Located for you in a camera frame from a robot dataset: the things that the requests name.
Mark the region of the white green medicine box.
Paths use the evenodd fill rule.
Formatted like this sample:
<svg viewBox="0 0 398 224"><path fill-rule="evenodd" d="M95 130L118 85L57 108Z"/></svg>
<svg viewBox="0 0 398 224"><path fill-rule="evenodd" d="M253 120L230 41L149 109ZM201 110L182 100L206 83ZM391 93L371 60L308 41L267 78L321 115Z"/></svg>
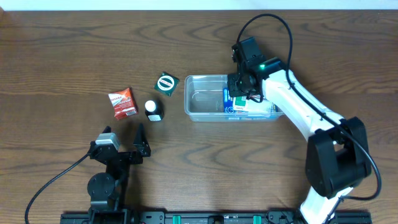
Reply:
<svg viewBox="0 0 398 224"><path fill-rule="evenodd" d="M239 96L233 98L233 109L244 112L271 113L275 111L275 105L267 100L256 103L255 101L247 100L245 96Z"/></svg>

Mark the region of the blue Kool Fever box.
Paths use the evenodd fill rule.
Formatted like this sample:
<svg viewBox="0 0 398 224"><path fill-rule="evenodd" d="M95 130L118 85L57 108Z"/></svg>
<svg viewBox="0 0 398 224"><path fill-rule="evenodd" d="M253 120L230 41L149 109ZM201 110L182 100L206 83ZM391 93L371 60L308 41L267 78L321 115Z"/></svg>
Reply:
<svg viewBox="0 0 398 224"><path fill-rule="evenodd" d="M235 111L233 109L233 98L229 95L229 90L227 88L223 89L223 108L225 113L240 113L244 111ZM275 105L275 111L274 112L279 112L278 107Z"/></svg>

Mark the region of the red sachet packet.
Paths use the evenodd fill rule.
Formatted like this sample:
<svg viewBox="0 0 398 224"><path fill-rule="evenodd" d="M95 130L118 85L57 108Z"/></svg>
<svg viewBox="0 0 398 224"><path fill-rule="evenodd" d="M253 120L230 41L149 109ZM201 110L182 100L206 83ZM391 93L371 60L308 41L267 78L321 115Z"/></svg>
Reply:
<svg viewBox="0 0 398 224"><path fill-rule="evenodd" d="M117 120L138 114L131 88L109 93L108 97L114 109L114 117Z"/></svg>

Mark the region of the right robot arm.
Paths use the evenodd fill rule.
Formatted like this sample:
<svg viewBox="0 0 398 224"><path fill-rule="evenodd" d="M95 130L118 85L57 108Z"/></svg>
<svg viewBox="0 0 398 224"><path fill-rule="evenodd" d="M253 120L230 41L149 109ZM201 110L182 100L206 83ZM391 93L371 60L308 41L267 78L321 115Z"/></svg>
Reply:
<svg viewBox="0 0 398 224"><path fill-rule="evenodd" d="M339 212L341 202L377 169L369 154L364 123L328 109L279 58L266 59L250 37L232 46L236 73L228 75L230 96L257 104L269 101L296 125L307 141L305 175L310 190L291 223L371 223L368 212Z"/></svg>

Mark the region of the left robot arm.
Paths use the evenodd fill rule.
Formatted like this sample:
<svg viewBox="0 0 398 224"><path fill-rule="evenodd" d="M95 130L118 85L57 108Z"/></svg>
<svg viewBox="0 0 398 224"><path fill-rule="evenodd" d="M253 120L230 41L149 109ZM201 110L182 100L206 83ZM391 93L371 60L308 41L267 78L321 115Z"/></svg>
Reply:
<svg viewBox="0 0 398 224"><path fill-rule="evenodd" d="M91 197L89 223L139 223L138 214L127 208L124 199L132 165L143 163L151 155L144 125L140 124L133 146L134 151L120 152L121 143L108 126L90 142L88 155L106 166L104 172L95 174L87 185Z"/></svg>

